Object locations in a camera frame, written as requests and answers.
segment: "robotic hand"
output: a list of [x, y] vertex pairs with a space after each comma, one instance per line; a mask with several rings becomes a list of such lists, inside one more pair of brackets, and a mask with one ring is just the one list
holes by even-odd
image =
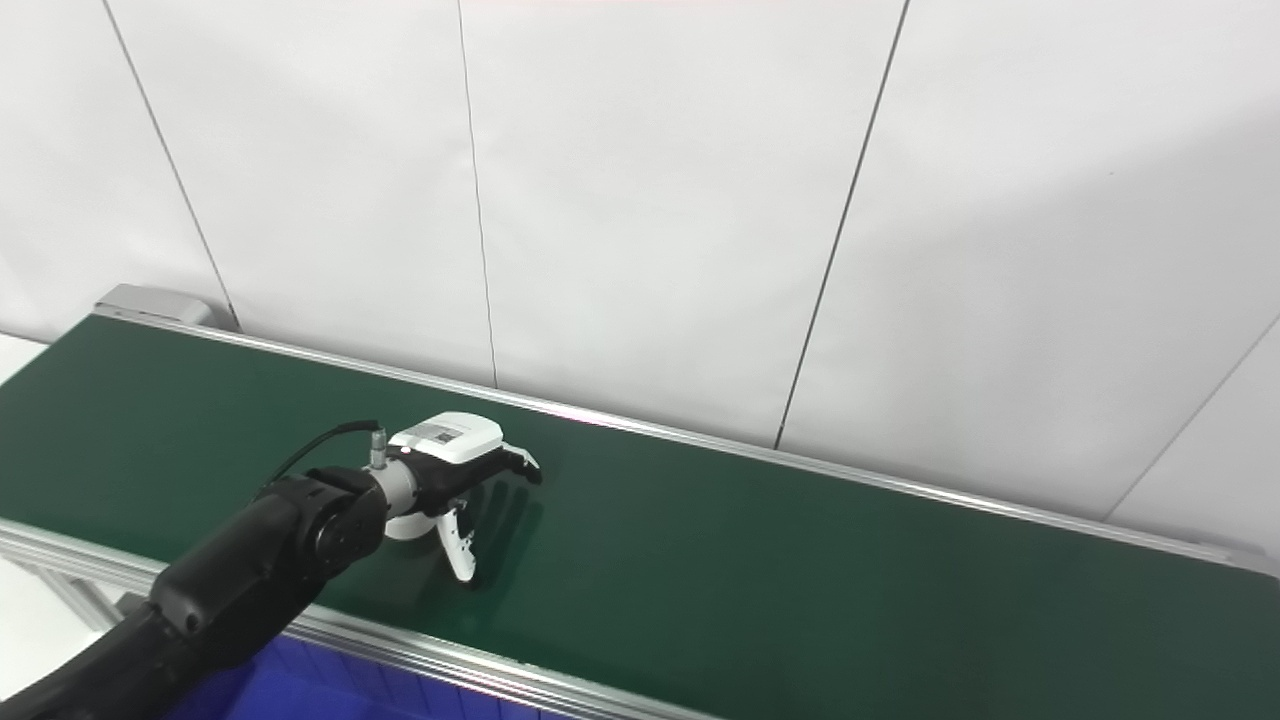
[[[284, 475], [340, 432], [372, 433], [362, 469]], [[0, 703], [0, 720], [159, 717], [201, 679], [248, 661], [325, 583], [396, 539], [440, 532], [460, 582], [475, 583], [474, 528], [461, 496], [512, 470], [541, 482], [497, 423], [442, 413], [387, 446], [374, 421], [339, 425], [296, 454], [253, 501], [161, 571], [147, 601], [65, 665]]]

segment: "white wall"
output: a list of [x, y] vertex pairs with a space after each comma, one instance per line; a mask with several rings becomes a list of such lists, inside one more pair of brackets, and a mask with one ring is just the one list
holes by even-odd
[[244, 331], [493, 383], [452, 0], [111, 0]]
[[1105, 516], [1280, 310], [1277, 28], [911, 3], [783, 448]]
[[[0, 331], [216, 268], [255, 334], [772, 445], [900, 0], [109, 3], [159, 135], [101, 4], [0, 6]], [[1280, 555], [1277, 29], [914, 0], [782, 447]]]
[[771, 443], [900, 0], [462, 10], [498, 382]]
[[102, 5], [0, 3], [0, 331], [51, 341], [122, 282], [227, 319]]

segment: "silver joint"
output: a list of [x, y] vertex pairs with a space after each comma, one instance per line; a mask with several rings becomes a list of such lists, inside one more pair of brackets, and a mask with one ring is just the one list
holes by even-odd
[[370, 436], [369, 466], [374, 470], [387, 468], [387, 430], [378, 428]]

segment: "panel seam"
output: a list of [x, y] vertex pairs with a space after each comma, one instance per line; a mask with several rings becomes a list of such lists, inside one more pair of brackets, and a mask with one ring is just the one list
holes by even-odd
[[884, 97], [884, 87], [888, 85], [888, 73], [893, 67], [893, 55], [897, 53], [899, 38], [902, 37], [902, 26], [906, 23], [906, 10], [911, 6], [911, 0], [902, 3], [902, 12], [897, 18], [897, 27], [893, 29], [893, 41], [888, 46], [888, 56], [884, 59], [884, 72], [881, 74], [879, 88], [876, 91], [876, 101], [872, 104], [872, 114], [867, 119], [867, 132], [863, 135], [863, 145], [858, 151], [858, 161], [854, 164], [854, 177], [849, 182], [849, 192], [845, 195], [845, 206], [840, 213], [840, 223], [836, 224], [836, 237], [831, 242], [831, 252], [827, 255], [827, 266], [822, 273], [822, 282], [818, 284], [818, 297], [813, 304], [813, 314], [809, 316], [809, 327], [800, 346], [800, 359], [796, 361], [796, 372], [791, 378], [791, 388], [787, 391], [787, 401], [782, 407], [782, 419], [778, 421], [778, 434], [773, 439], [773, 450], [782, 446], [782, 433], [787, 427], [787, 418], [791, 415], [791, 402], [795, 400], [796, 386], [800, 384], [800, 372], [809, 354], [809, 342], [813, 340], [813, 329], [818, 323], [818, 311], [822, 309], [822, 300], [827, 293], [827, 282], [831, 279], [831, 268], [836, 261], [836, 251], [840, 250], [840, 240], [845, 233], [845, 222], [849, 219], [849, 206], [854, 201], [854, 190], [858, 187], [858, 178], [863, 172], [863, 161], [867, 159], [867, 146], [872, 140], [872, 129], [876, 127], [876, 117], [879, 114], [881, 100]]
[[191, 195], [187, 193], [187, 186], [182, 182], [182, 176], [178, 173], [178, 164], [173, 159], [173, 152], [169, 150], [169, 143], [165, 141], [164, 133], [160, 131], [160, 120], [156, 119], [155, 109], [151, 106], [151, 99], [147, 97], [147, 91], [142, 87], [142, 77], [138, 74], [138, 68], [133, 64], [133, 56], [129, 54], [129, 49], [124, 44], [124, 33], [120, 32], [120, 26], [115, 22], [115, 13], [111, 12], [111, 5], [108, 0], [102, 0], [102, 9], [106, 10], [106, 18], [111, 23], [111, 31], [115, 32], [115, 40], [120, 44], [120, 53], [124, 54], [124, 61], [129, 65], [129, 74], [133, 76], [133, 83], [138, 88], [138, 95], [142, 96], [142, 105], [147, 110], [147, 118], [151, 120], [151, 127], [156, 132], [156, 138], [160, 140], [160, 149], [164, 150], [165, 160], [169, 163], [169, 170], [173, 173], [173, 179], [178, 183], [178, 192], [182, 193], [182, 201], [187, 206], [187, 214], [191, 215], [191, 222], [196, 227], [196, 236], [200, 237], [200, 245], [205, 249], [205, 258], [209, 259], [209, 266], [214, 270], [214, 278], [218, 281], [218, 287], [223, 291], [223, 300], [227, 301], [227, 311], [232, 316], [232, 323], [236, 325], [236, 331], [239, 331], [239, 316], [236, 314], [236, 306], [232, 304], [232, 296], [227, 291], [227, 282], [223, 281], [223, 273], [218, 269], [218, 261], [214, 260], [214, 251], [210, 250], [209, 240], [205, 238], [205, 228], [200, 224], [200, 218], [196, 215], [196, 208], [191, 202]]
[[1103, 523], [1111, 520], [1111, 516], [1115, 515], [1115, 511], [1119, 510], [1121, 505], [1124, 505], [1125, 500], [1129, 500], [1129, 496], [1133, 495], [1133, 491], [1138, 489], [1138, 486], [1142, 484], [1142, 480], [1147, 478], [1147, 475], [1151, 473], [1152, 469], [1155, 469], [1156, 465], [1160, 464], [1160, 460], [1164, 459], [1164, 456], [1169, 452], [1169, 448], [1171, 448], [1178, 442], [1178, 439], [1183, 437], [1183, 434], [1187, 432], [1187, 428], [1189, 428], [1192, 423], [1194, 423], [1196, 419], [1199, 418], [1201, 413], [1203, 413], [1204, 409], [1208, 406], [1208, 404], [1212, 402], [1215, 397], [1217, 397], [1217, 393], [1221, 392], [1222, 387], [1226, 386], [1228, 380], [1230, 380], [1231, 377], [1235, 375], [1235, 372], [1239, 370], [1242, 365], [1244, 365], [1244, 361], [1248, 360], [1251, 355], [1253, 355], [1253, 351], [1257, 350], [1260, 345], [1262, 345], [1262, 341], [1266, 340], [1268, 334], [1271, 334], [1271, 331], [1275, 329], [1277, 324], [1280, 324], [1280, 313], [1277, 313], [1276, 316], [1272, 318], [1270, 323], [1267, 323], [1267, 325], [1262, 329], [1262, 333], [1258, 334], [1258, 337], [1256, 337], [1252, 343], [1249, 343], [1249, 347], [1245, 348], [1244, 354], [1240, 355], [1240, 357], [1235, 361], [1235, 364], [1233, 364], [1231, 368], [1228, 369], [1226, 374], [1222, 375], [1222, 379], [1220, 379], [1217, 384], [1213, 386], [1213, 389], [1211, 389], [1208, 395], [1204, 396], [1204, 400], [1202, 400], [1201, 404], [1196, 406], [1196, 410], [1192, 410], [1192, 414], [1187, 418], [1187, 420], [1181, 425], [1179, 425], [1179, 428], [1174, 432], [1172, 437], [1169, 438], [1169, 442], [1166, 442], [1164, 447], [1160, 448], [1160, 452], [1156, 454], [1156, 456], [1151, 460], [1151, 462], [1148, 462], [1147, 466], [1143, 468], [1140, 473], [1138, 473], [1138, 477], [1132, 483], [1129, 483], [1129, 487], [1126, 487], [1125, 491], [1120, 495], [1120, 498], [1116, 500], [1115, 503], [1111, 506], [1111, 509], [1107, 510], [1107, 514], [1102, 516]]
[[498, 389], [498, 348], [493, 342], [493, 301], [489, 297], [489, 255], [484, 243], [484, 211], [480, 209], [480, 165], [476, 161], [476, 128], [471, 111], [471, 70], [467, 68], [467, 38], [462, 23], [462, 0], [456, 1], [458, 9], [458, 50], [462, 53], [462, 92], [467, 104], [467, 140], [471, 143], [471, 179], [476, 195], [476, 231], [480, 236], [480, 273], [484, 277], [484, 309], [489, 325], [489, 366], [493, 369], [493, 387]]

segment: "metal frame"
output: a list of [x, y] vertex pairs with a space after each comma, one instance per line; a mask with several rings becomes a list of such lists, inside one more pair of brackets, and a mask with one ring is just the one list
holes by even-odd
[[124, 615], [91, 582], [41, 565], [19, 564], [19, 568], [40, 578], [90, 630], [105, 633], [124, 620]]
[[[1023, 505], [858, 470], [788, 452], [575, 407], [572, 405], [539, 400], [269, 340], [247, 337], [216, 328], [183, 324], [179, 320], [127, 307], [99, 305], [95, 309], [95, 314], [214, 342], [237, 345], [262, 352], [273, 352], [298, 360], [380, 375], [404, 383], [503, 402], [557, 418], [728, 452], [762, 462], [772, 462], [774, 465], [858, 482], [937, 502], [946, 502], [979, 512], [1014, 518], [1028, 523], [1084, 533], [1114, 542], [1280, 578], [1280, 565], [1258, 553], [1176, 541], [1105, 523], [1083, 520]], [[0, 519], [0, 555], [19, 562], [47, 568], [65, 575], [101, 580], [125, 591], [143, 594], [150, 589], [155, 575], [164, 568], [161, 562], [155, 560], [138, 557], [4, 519]], [[376, 662], [563, 715], [590, 720], [712, 720], [712, 716], [701, 712], [521, 664], [511, 659], [458, 646], [420, 633], [379, 625], [325, 607], [312, 606], [307, 609], [288, 628], [287, 634]]]

